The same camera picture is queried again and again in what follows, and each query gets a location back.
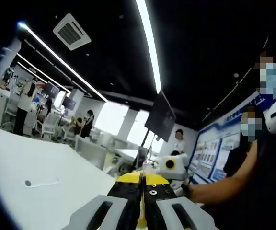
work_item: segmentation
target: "ceiling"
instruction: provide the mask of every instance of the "ceiling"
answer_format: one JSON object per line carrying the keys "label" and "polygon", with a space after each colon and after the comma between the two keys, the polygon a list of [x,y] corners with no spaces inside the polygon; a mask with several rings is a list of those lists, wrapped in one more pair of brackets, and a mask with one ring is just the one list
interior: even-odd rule
{"label": "ceiling", "polygon": [[[173,4],[168,0],[147,2],[161,85],[174,108],[177,123],[199,130],[255,91],[257,75],[252,70],[216,107],[258,60],[271,34],[269,26],[275,28],[276,23],[265,11],[252,7],[205,7],[177,0]],[[73,51],[53,34],[54,27],[67,13],[74,16],[92,40]],[[151,109],[156,88],[136,1],[52,3],[41,10],[33,8],[22,19],[108,100],[127,103],[134,109]],[[19,37],[24,41],[19,53],[37,68],[62,85],[73,85],[35,49],[94,99],[101,100],[33,37],[27,33],[19,33]],[[17,60],[28,66],[20,58]]]}

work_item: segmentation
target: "ceiling light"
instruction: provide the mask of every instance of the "ceiling light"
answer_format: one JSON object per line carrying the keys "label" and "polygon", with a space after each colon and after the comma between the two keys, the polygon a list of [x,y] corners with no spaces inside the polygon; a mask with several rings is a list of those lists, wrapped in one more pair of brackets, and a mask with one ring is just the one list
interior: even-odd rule
{"label": "ceiling light", "polygon": [[40,79],[41,81],[43,81],[45,84],[47,84],[47,81],[40,78],[38,75],[36,75],[34,72],[30,71],[28,68],[26,68],[24,65],[22,65],[20,62],[18,62],[18,64],[25,69],[26,71],[30,72],[31,74],[33,74],[36,78]]}
{"label": "ceiling light", "polygon": [[93,88],[84,78],[74,71],[64,60],[62,60],[50,47],[47,46],[25,23],[18,22],[18,26],[30,33],[48,52],[50,52],[61,64],[63,64],[71,73],[73,73],[82,83],[87,85],[94,93],[101,97],[105,102],[108,100]]}
{"label": "ceiling light", "polygon": [[153,74],[154,74],[154,80],[155,80],[155,87],[156,92],[159,93],[161,91],[161,79],[159,75],[159,66],[158,66],[158,60],[157,60],[157,54],[156,54],[156,48],[155,48],[155,42],[151,27],[151,22],[147,10],[147,6],[144,0],[136,0],[139,13],[142,19],[144,32],[147,37],[147,42],[149,46],[149,54],[151,57],[152,67],[153,67]]}
{"label": "ceiling light", "polygon": [[26,60],[21,54],[17,53],[17,55],[22,58],[26,63],[28,63],[29,65],[31,65],[35,70],[37,70],[39,73],[42,73],[44,76],[46,76],[48,79],[50,79],[52,82],[54,82],[56,85],[58,85],[60,88],[64,89],[67,92],[70,92],[70,90],[68,90],[67,88],[65,88],[64,86],[62,86],[61,84],[59,84],[57,81],[55,81],[54,79],[50,78],[48,75],[46,75],[44,72],[42,72],[40,69],[38,69],[36,66],[34,66],[32,63],[30,63],[28,60]]}

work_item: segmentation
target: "display screen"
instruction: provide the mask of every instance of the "display screen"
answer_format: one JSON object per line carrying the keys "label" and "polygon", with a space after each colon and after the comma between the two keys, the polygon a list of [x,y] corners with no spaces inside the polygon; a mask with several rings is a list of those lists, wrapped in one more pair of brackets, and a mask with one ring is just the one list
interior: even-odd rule
{"label": "display screen", "polygon": [[65,97],[65,99],[62,102],[62,105],[69,110],[73,110],[75,107],[75,104],[76,102],[68,97]]}
{"label": "display screen", "polygon": [[168,142],[175,123],[175,114],[162,91],[157,95],[145,127]]}
{"label": "display screen", "polygon": [[50,96],[50,98],[54,99],[57,97],[59,93],[59,89],[53,85],[52,83],[48,82],[44,87],[44,92]]}

